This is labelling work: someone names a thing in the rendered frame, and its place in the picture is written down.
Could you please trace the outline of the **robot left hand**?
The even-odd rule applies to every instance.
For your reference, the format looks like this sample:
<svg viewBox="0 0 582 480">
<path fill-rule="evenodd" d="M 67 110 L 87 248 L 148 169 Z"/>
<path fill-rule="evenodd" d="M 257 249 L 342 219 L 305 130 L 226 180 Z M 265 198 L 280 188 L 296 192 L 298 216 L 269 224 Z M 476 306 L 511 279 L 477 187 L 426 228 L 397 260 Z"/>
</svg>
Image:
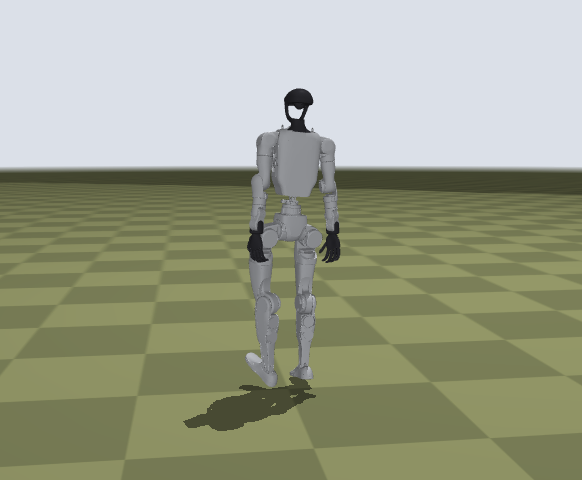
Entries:
<svg viewBox="0 0 582 480">
<path fill-rule="evenodd" d="M 261 234 L 263 233 L 263 225 L 264 225 L 263 221 L 259 221 L 257 224 L 257 231 L 250 229 L 250 233 L 252 235 L 249 237 L 249 241 L 248 241 L 248 245 L 247 245 L 247 250 L 250 252 L 251 258 L 254 261 L 257 261 L 258 263 L 269 261 L 268 259 L 266 259 L 264 257 L 264 253 L 262 250 L 263 243 L 262 243 L 262 239 L 261 239 Z"/>
</svg>

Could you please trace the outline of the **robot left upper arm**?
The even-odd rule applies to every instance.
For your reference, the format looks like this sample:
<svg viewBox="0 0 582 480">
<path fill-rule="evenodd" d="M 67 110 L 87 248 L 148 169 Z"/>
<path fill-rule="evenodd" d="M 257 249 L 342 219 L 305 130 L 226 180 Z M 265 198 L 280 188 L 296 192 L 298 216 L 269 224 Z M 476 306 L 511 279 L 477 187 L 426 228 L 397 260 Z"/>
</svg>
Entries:
<svg viewBox="0 0 582 480">
<path fill-rule="evenodd" d="M 272 147 L 277 144 L 279 132 L 265 132 L 258 136 L 257 147 L 257 167 L 263 180 L 263 191 L 270 187 L 270 175 L 272 166 Z"/>
</svg>

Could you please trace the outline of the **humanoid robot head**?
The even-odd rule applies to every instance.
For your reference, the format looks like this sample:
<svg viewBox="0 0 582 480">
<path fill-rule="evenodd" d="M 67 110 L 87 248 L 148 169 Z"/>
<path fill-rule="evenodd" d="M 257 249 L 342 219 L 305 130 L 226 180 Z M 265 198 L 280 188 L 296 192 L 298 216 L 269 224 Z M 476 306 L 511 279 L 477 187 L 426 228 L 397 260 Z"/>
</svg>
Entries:
<svg viewBox="0 0 582 480">
<path fill-rule="evenodd" d="M 310 133 L 310 131 L 305 127 L 304 117 L 308 110 L 308 107 L 313 104 L 312 95 L 305 89 L 294 89 L 290 91 L 284 98 L 285 103 L 285 114 L 288 121 L 291 123 L 291 127 L 287 130 L 293 130 L 295 132 Z M 288 106 L 295 106 L 296 109 L 302 109 L 303 112 L 299 119 L 291 118 L 288 112 Z"/>
</svg>

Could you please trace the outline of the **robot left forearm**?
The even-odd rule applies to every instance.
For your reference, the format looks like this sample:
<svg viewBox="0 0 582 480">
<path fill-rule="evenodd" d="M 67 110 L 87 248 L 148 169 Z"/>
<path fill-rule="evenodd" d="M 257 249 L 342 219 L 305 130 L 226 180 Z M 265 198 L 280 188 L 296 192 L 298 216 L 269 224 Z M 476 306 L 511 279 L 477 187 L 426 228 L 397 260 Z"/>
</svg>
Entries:
<svg viewBox="0 0 582 480">
<path fill-rule="evenodd" d="M 263 191 L 263 180 L 260 175 L 254 175 L 251 179 L 252 187 L 252 210 L 251 210 L 251 220 L 249 226 L 251 230 L 257 231 L 257 224 L 259 221 L 263 221 L 266 216 L 266 199 L 268 194 Z M 264 225 L 263 225 L 264 228 Z"/>
</svg>

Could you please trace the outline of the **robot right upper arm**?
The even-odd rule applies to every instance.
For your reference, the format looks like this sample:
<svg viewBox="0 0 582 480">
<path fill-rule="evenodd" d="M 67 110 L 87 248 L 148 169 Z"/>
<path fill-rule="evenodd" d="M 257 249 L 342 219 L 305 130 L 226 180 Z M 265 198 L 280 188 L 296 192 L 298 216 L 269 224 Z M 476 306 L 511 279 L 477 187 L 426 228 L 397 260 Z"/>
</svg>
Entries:
<svg viewBox="0 0 582 480">
<path fill-rule="evenodd" d="M 320 164 L 323 179 L 319 180 L 319 190 L 321 193 L 332 193 L 335 192 L 335 143 L 332 139 L 322 137 L 321 138 L 321 153 L 320 153 Z"/>
</svg>

